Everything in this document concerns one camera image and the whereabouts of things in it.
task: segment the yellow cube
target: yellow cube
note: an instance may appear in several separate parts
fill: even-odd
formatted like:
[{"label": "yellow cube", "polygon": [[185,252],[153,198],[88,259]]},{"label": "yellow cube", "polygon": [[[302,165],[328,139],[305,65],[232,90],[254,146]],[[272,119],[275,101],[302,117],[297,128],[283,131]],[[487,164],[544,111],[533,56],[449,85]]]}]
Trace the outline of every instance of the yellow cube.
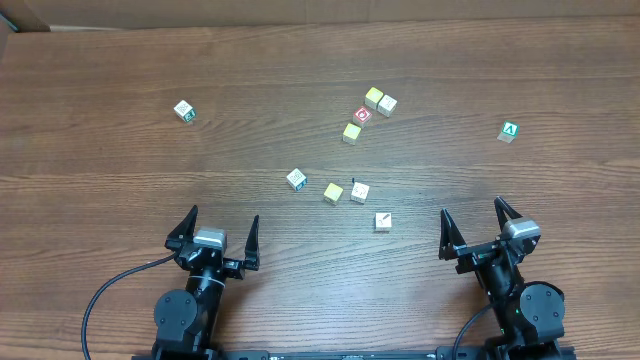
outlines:
[{"label": "yellow cube", "polygon": [[333,205],[338,205],[341,195],[342,188],[334,183],[329,183],[327,190],[324,192],[324,199]]},{"label": "yellow cube", "polygon": [[377,110],[378,103],[380,102],[380,99],[382,99],[383,95],[384,94],[382,93],[382,91],[376,88],[371,88],[367,95],[364,97],[364,104],[372,108],[373,110]]},{"label": "yellow cube", "polygon": [[360,129],[359,127],[353,124],[349,124],[347,125],[347,128],[344,129],[344,132],[342,133],[342,140],[344,140],[344,142],[349,143],[351,145],[355,145],[356,141],[358,141],[358,136],[360,135],[360,131],[362,131],[362,129]]}]

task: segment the wooden table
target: wooden table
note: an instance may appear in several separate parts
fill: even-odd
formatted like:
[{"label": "wooden table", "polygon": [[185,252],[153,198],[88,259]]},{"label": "wooden table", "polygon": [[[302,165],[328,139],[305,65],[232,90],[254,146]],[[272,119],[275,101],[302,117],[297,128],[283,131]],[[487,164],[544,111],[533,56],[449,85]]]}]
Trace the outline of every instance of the wooden table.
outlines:
[{"label": "wooden table", "polygon": [[[369,87],[399,100],[360,143]],[[198,115],[182,123],[185,99]],[[512,144],[504,121],[521,125]],[[640,20],[633,17],[12,35],[0,69],[0,358],[80,359],[115,274],[167,254],[193,204],[262,264],[229,281],[216,339],[270,351],[434,349],[486,299],[439,261],[439,210],[471,244],[500,194],[541,225],[526,280],[567,295],[581,359],[640,345]],[[285,176],[300,168],[294,193]],[[343,195],[371,186],[364,206]],[[375,212],[393,214],[389,234]],[[94,359],[151,349],[166,264],[109,289]],[[486,316],[465,337],[499,330]]]}]

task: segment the cube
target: cube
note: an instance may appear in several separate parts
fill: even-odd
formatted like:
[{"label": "cube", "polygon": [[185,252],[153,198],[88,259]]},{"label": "cube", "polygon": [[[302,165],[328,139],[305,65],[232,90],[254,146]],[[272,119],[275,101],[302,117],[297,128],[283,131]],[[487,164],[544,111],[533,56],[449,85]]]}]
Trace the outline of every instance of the cube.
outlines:
[{"label": "cube", "polygon": [[287,175],[287,181],[295,191],[300,191],[307,184],[307,177],[298,168],[295,168]]},{"label": "cube", "polygon": [[330,183],[324,192],[324,199],[333,205],[338,205],[338,200],[342,195],[342,188],[334,183]]},{"label": "cube", "polygon": [[353,124],[349,124],[342,133],[342,140],[351,145],[355,145],[356,141],[358,141],[358,135],[360,135],[360,131],[362,131],[362,129],[360,129],[359,127]]},{"label": "cube", "polygon": [[366,107],[360,106],[358,110],[353,113],[353,123],[364,129],[372,117],[373,114],[367,110]]},{"label": "cube", "polygon": [[180,119],[188,123],[196,117],[196,110],[188,102],[182,100],[173,108],[173,110],[180,116]]},{"label": "cube", "polygon": [[369,186],[361,183],[353,183],[353,190],[351,190],[351,200],[364,204],[367,200],[367,194],[369,194]]},{"label": "cube", "polygon": [[391,213],[376,213],[376,232],[391,231]]},{"label": "cube", "polygon": [[378,103],[378,112],[386,117],[391,116],[398,102],[389,95],[385,95]]},{"label": "cube", "polygon": [[519,129],[520,126],[518,124],[505,121],[502,125],[502,131],[500,135],[498,135],[498,140],[511,144],[511,142],[516,139],[516,136],[518,136]]},{"label": "cube", "polygon": [[378,108],[380,99],[382,99],[382,95],[384,95],[382,91],[376,88],[371,88],[369,89],[367,95],[364,97],[364,104],[372,108],[373,110],[376,110]]}]

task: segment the wood grain surface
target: wood grain surface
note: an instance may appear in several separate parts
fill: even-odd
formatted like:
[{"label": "wood grain surface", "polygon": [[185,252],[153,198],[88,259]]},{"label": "wood grain surface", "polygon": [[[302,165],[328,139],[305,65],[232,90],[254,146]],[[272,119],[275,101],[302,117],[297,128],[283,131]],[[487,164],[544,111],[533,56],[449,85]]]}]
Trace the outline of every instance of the wood grain surface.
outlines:
[{"label": "wood grain surface", "polygon": [[[348,145],[371,86],[398,108]],[[512,144],[496,140],[506,120],[521,125]],[[542,227],[520,270],[566,293],[561,344],[640,354],[639,18],[11,35],[0,153],[2,359],[82,358],[91,296],[165,256],[193,204],[229,231],[231,256],[261,216],[263,266],[223,296],[227,349],[449,345],[487,300],[437,259],[438,212],[485,242],[496,195]],[[348,200],[352,178],[371,186],[365,205]],[[336,207],[329,182],[346,190]],[[393,230],[374,234],[382,211]],[[186,275],[165,264],[110,288],[94,359],[148,353],[155,301]],[[486,316],[465,343],[498,332]]]}]

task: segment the red cube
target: red cube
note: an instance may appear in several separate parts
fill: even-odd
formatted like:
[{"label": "red cube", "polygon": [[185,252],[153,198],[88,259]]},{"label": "red cube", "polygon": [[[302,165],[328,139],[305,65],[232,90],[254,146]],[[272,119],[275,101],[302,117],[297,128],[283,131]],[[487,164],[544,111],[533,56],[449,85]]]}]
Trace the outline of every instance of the red cube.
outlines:
[{"label": "red cube", "polygon": [[353,113],[353,123],[361,128],[364,128],[369,120],[371,120],[372,116],[373,115],[371,114],[371,112],[369,112],[369,110],[367,110],[367,108],[365,108],[364,106],[360,106],[358,110]]}]

